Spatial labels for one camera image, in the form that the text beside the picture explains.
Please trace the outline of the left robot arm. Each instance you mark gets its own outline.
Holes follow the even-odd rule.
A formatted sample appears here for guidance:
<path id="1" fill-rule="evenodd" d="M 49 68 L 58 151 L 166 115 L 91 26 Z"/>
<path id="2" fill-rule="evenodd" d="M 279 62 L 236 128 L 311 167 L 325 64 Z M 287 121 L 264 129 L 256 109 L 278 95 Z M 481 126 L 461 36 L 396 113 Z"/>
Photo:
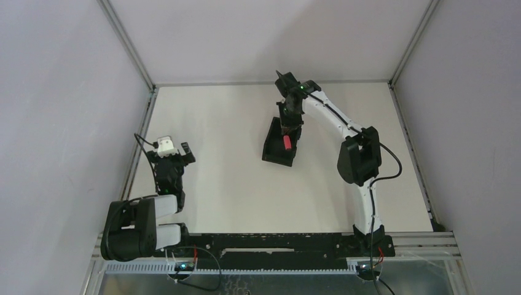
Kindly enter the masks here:
<path id="1" fill-rule="evenodd" d="M 166 137 L 158 141 L 156 150 L 147 152 L 156 194 L 110 204 L 100 244 L 103 259 L 128 262 L 151 257 L 166 247 L 177 256 L 191 251 L 192 240 L 184 223 L 158 222 L 159 218 L 184 209 L 182 176 L 195 157 L 187 142 L 181 143 L 181 147 L 183 153 Z"/>

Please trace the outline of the red handled screwdriver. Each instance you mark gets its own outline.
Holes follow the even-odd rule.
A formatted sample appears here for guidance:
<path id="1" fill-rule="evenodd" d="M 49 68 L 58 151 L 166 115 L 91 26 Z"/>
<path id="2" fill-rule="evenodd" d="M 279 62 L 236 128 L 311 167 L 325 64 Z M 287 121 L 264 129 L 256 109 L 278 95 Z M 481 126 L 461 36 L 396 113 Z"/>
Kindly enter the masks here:
<path id="1" fill-rule="evenodd" d="M 283 144 L 286 151 L 292 150 L 291 137 L 289 135 L 283 135 Z"/>

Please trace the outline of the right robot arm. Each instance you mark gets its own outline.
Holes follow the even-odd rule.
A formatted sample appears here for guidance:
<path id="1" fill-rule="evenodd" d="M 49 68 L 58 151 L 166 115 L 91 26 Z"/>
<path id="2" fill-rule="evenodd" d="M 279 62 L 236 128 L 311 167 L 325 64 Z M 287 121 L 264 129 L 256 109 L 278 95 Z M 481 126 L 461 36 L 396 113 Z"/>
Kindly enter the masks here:
<path id="1" fill-rule="evenodd" d="M 330 128 L 341 142 L 337 171 L 347 183 L 356 186 L 353 233 L 358 253 L 370 256 L 378 250 L 385 228 L 378 215 L 375 183 L 382 180 L 384 145 L 373 126 L 362 127 L 346 116 L 313 80 L 300 82 L 291 72 L 278 73 L 275 86 L 283 97 L 263 147 L 264 161 L 291 166 L 302 133 L 304 115 Z"/>

